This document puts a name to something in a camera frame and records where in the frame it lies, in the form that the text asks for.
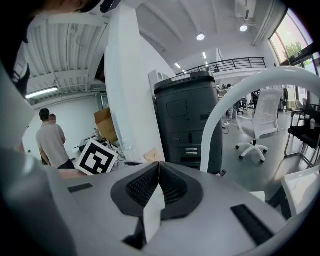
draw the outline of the man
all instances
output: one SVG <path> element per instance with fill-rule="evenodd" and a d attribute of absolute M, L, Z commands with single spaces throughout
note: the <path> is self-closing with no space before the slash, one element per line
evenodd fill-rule
<path fill-rule="evenodd" d="M 47 108 L 40 110 L 42 121 L 40 130 L 36 133 L 36 142 L 40 154 L 48 166 L 58 169 L 74 169 L 75 166 L 69 159 L 65 149 L 65 134 L 61 127 L 49 120 L 50 112 Z"/>
<path fill-rule="evenodd" d="M 52 123 L 52 124 L 55 124 L 56 123 L 56 115 L 55 114 L 50 114 L 49 115 L 49 121 L 50 121 L 50 123 Z"/>

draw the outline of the chair base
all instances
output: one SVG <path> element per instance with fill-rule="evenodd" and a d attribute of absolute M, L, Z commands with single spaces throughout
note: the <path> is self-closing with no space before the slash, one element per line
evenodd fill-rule
<path fill-rule="evenodd" d="M 268 148 L 267 148 L 266 146 L 263 146 L 263 145 L 257 145 L 256 143 L 257 143 L 257 141 L 254 140 L 254 141 L 253 141 L 253 144 L 251 144 L 251 143 L 239 143 L 238 145 L 236 145 L 236 146 L 235 146 L 236 149 L 239 149 L 240 146 L 249 146 L 249 148 L 247 148 L 247 149 L 239 156 L 239 158 L 240 158 L 240 159 L 243 159 L 250 151 L 255 150 L 255 151 L 258 152 L 258 154 L 259 154 L 259 156 L 260 156 L 260 158 L 261 158 L 261 163 L 263 163 L 263 162 L 266 160 L 266 158 L 265 158 L 265 156 L 264 156 L 263 153 L 267 153 L 267 152 L 268 152 Z"/>
<path fill-rule="evenodd" d="M 305 151 L 307 150 L 307 148 L 309 147 L 307 144 L 303 143 L 302 144 L 302 150 L 300 152 L 296 152 L 296 153 L 291 153 L 291 154 L 288 154 L 287 153 L 287 150 L 288 150 L 288 145 L 289 145 L 289 141 L 290 141 L 290 136 L 291 136 L 291 133 L 289 133 L 289 136 L 288 136 L 288 141 L 286 142 L 286 146 L 285 146 L 285 150 L 284 150 L 284 158 L 292 158 L 292 157 L 296 157 L 296 156 L 300 156 L 302 158 L 302 160 L 304 160 L 307 164 L 308 164 L 308 168 L 311 168 L 311 167 L 314 167 L 315 165 L 312 163 L 312 161 L 314 160 L 315 156 L 316 156 L 316 153 L 317 151 L 320 150 L 319 147 L 316 147 L 314 149 L 314 153 L 311 157 L 311 159 L 308 159 L 306 156 L 305 156 Z"/>

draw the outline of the fluorescent light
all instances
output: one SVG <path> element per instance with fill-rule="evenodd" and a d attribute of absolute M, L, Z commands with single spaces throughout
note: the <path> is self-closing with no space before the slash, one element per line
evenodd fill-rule
<path fill-rule="evenodd" d="M 54 91 L 58 91 L 58 87 L 51 87 L 51 88 L 48 88 L 48 89 L 39 90 L 39 91 L 36 91 L 36 92 L 33 92 L 33 93 L 30 93 L 30 94 L 26 95 L 25 98 L 26 99 L 30 99 L 30 98 L 39 96 L 41 94 L 47 94 L 47 93 L 51 93 L 51 92 L 54 92 Z"/>
<path fill-rule="evenodd" d="M 196 37 L 196 39 L 198 40 L 198 41 L 202 41 L 203 39 L 205 39 L 206 38 L 206 36 L 204 35 L 204 34 L 199 34 L 197 37 Z"/>
<path fill-rule="evenodd" d="M 248 27 L 246 25 L 243 25 L 240 27 L 241 32 L 245 32 L 245 31 L 247 31 L 247 29 L 248 29 Z"/>

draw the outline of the floor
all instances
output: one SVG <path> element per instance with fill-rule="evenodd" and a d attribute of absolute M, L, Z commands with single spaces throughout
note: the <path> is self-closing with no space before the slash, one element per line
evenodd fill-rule
<path fill-rule="evenodd" d="M 253 118 L 253 114 L 253 111 L 249 109 L 245 111 L 244 116 Z M 295 116 L 293 123 L 296 124 L 297 121 L 298 116 Z M 307 164 L 299 156 L 284 159 L 291 113 L 279 112 L 279 133 L 257 142 L 259 145 L 268 147 L 263 164 L 260 163 L 260 157 L 256 151 L 251 151 L 244 159 L 239 159 L 239 155 L 246 150 L 246 147 L 240 147 L 237 150 L 237 143 L 249 143 L 251 139 L 240 133 L 236 119 L 228 122 L 234 124 L 229 126 L 229 134 L 223 135 L 222 169 L 227 171 L 224 179 L 232 180 L 250 192 L 264 191 L 265 200 L 268 201 L 280 189 L 284 175 L 307 169 Z M 300 140 L 297 138 L 292 140 L 291 137 L 288 152 L 297 152 L 301 147 Z"/>

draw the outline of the ceiling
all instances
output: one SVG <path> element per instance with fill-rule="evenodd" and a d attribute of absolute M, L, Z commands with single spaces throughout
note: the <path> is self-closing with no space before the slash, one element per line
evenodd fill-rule
<path fill-rule="evenodd" d="M 34 19 L 27 33 L 28 43 L 22 44 L 19 54 L 30 67 L 27 94 L 54 86 L 58 91 L 34 97 L 30 102 L 106 90 L 95 76 L 108 43 L 108 23 L 99 8 L 85 14 L 40 15 Z M 24 58 L 18 58 L 17 69 Z"/>
<path fill-rule="evenodd" d="M 136 10 L 140 34 L 169 65 L 189 58 L 192 65 L 199 66 L 197 58 L 204 51 L 214 53 L 235 42 L 252 43 L 257 29 L 239 31 L 244 19 L 236 18 L 237 1 L 246 0 L 147 0 Z M 259 2 L 271 1 L 257 1 L 256 8 L 260 8 Z M 260 19 L 267 14 L 265 9 L 260 8 Z M 33 104 L 61 94 L 106 89 L 95 77 L 108 44 L 111 16 L 112 12 L 101 13 L 98 6 L 86 14 L 36 17 L 28 29 L 29 43 L 23 46 L 31 71 L 27 93 L 53 86 L 58 91 L 32 98 Z M 196 40 L 200 33 L 205 35 L 203 41 Z"/>
<path fill-rule="evenodd" d="M 192 59 L 195 62 L 193 67 L 203 65 L 205 62 L 200 59 L 202 52 L 215 52 L 216 48 L 235 42 L 252 43 L 251 32 L 256 28 L 249 27 L 245 33 L 240 32 L 239 28 L 245 20 L 236 17 L 237 2 L 238 0 L 148 0 L 136 10 L 140 34 L 173 69 L 174 63 L 193 56 L 196 56 Z M 205 35 L 203 41 L 196 39 L 199 34 Z"/>

